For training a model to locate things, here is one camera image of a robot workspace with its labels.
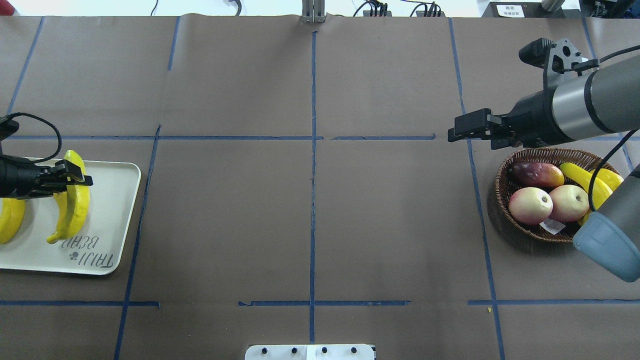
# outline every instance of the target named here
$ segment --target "paper label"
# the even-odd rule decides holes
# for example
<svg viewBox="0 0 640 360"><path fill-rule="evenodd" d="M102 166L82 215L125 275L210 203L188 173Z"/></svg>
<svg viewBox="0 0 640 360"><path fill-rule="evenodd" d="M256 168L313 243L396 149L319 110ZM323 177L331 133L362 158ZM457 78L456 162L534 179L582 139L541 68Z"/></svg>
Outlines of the paper label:
<svg viewBox="0 0 640 360"><path fill-rule="evenodd" d="M524 17L522 6L520 5L496 5L498 15L502 17Z"/></svg>
<svg viewBox="0 0 640 360"><path fill-rule="evenodd" d="M559 222L559 221L555 221L552 218L547 218L545 221L540 223L540 226L542 226L542 228L544 230L547 230L548 232L552 233L553 235L559 233L562 231L562 229L564 229L566 226Z"/></svg>

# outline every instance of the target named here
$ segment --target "wicker basket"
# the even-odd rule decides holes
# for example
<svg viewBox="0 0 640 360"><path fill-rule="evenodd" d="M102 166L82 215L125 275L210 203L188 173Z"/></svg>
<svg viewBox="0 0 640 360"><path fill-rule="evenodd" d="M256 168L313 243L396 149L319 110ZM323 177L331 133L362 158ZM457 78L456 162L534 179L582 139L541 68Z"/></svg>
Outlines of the wicker basket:
<svg viewBox="0 0 640 360"><path fill-rule="evenodd" d="M544 230L540 225L523 225L511 216L508 210L509 199L513 193L525 187L524 185L512 180L511 176L508 176L507 170L516 161L539 161L550 163L555 166L559 166L562 163L574 163L586 170L593 170L602 161L602 158L599 158L590 152L577 149L557 149L552 147L524 149L514 152L506 158L500 165L498 174L495 177L495 194L498 200L499 210L516 229L529 237L540 241L551 243L572 242L573 235L575 235L578 229L580 229L580 226L576 222L567 223L566 227L560 233L553 235ZM609 163L606 163L604 168L618 174L616 169ZM577 185L574 181L568 178L564 179L564 183Z"/></svg>

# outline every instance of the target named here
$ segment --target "white rectangular plate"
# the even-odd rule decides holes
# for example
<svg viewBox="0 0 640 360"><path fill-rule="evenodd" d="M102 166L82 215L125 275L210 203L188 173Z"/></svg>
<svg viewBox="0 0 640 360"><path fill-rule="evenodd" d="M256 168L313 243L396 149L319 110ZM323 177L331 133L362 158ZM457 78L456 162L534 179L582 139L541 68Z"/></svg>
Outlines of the white rectangular plate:
<svg viewBox="0 0 640 360"><path fill-rule="evenodd" d="M52 166L55 161L42 165ZM80 232L71 239L47 243L56 229L58 205L52 197L28 200L20 230L0 245L0 268L106 275L120 264L140 168L132 163L84 164L93 186L89 214Z"/></svg>

